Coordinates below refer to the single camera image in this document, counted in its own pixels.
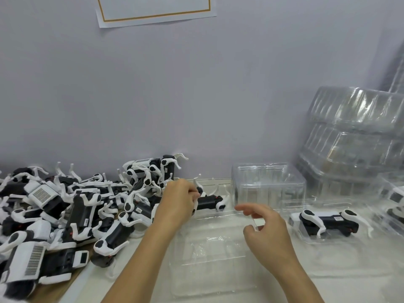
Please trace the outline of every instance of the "pile of robot dogs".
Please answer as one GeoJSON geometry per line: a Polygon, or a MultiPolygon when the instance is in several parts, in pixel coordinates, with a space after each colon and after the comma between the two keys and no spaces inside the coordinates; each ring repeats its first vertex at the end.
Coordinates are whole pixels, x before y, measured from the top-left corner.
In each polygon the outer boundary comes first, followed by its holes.
{"type": "MultiPolygon", "coordinates": [[[[130,161],[119,180],[105,173],[82,179],[70,166],[56,175],[43,168],[18,168],[0,180],[0,274],[5,296],[25,299],[37,284],[70,280],[73,270],[90,260],[99,267],[113,264],[117,253],[153,223],[162,191],[174,180],[182,153],[130,161]],[[79,247],[94,243],[92,256],[79,247]]],[[[195,210],[223,210],[229,198],[206,195],[195,210]]]]}

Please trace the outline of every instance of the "mesh grille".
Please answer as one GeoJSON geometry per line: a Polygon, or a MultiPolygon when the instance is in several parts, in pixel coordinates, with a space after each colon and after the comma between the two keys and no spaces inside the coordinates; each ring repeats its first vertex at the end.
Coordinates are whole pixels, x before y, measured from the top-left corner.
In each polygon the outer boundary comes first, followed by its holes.
{"type": "Polygon", "coordinates": [[[38,269],[39,262],[41,261],[42,252],[44,247],[35,246],[32,250],[31,257],[29,258],[27,269],[25,270],[26,276],[31,276],[36,274],[36,270],[38,269]]]}
{"type": "Polygon", "coordinates": [[[38,200],[40,200],[42,203],[51,197],[51,195],[49,193],[47,193],[45,190],[43,190],[42,188],[38,189],[32,195],[35,198],[37,198],[38,200]]]}

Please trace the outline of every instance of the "left hand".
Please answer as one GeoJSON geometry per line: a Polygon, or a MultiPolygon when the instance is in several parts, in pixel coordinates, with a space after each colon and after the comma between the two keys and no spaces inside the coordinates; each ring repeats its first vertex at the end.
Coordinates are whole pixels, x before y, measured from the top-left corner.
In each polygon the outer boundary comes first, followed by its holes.
{"type": "Polygon", "coordinates": [[[192,216],[194,201],[200,194],[194,184],[180,178],[167,183],[154,216],[154,223],[163,223],[177,231],[192,216]]]}

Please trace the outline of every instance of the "hand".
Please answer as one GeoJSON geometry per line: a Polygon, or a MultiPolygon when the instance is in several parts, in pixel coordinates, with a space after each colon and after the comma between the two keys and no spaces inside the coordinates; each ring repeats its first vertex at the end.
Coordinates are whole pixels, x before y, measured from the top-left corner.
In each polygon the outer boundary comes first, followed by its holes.
{"type": "Polygon", "coordinates": [[[234,207],[254,219],[264,218],[265,225],[257,232],[252,225],[244,228],[244,237],[251,252],[275,278],[300,267],[286,222],[269,206],[257,203],[238,204],[234,207]]]}
{"type": "Polygon", "coordinates": [[[168,182],[154,216],[154,223],[172,227],[177,231],[192,216],[194,201],[200,194],[194,184],[180,178],[168,182]]]}

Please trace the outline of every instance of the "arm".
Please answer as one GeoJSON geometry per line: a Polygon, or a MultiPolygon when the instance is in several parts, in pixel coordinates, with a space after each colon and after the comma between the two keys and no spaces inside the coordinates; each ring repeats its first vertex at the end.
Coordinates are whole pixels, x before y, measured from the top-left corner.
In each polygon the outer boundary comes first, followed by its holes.
{"type": "Polygon", "coordinates": [[[316,286],[297,259],[286,222],[269,206],[245,203],[235,206],[246,216],[264,218],[260,231],[248,225],[244,237],[252,253],[279,282],[289,303],[324,303],[316,286]]]}
{"type": "Polygon", "coordinates": [[[167,184],[153,224],[102,303],[150,301],[167,248],[176,231],[191,217],[194,200],[199,196],[187,180],[167,184]]]}

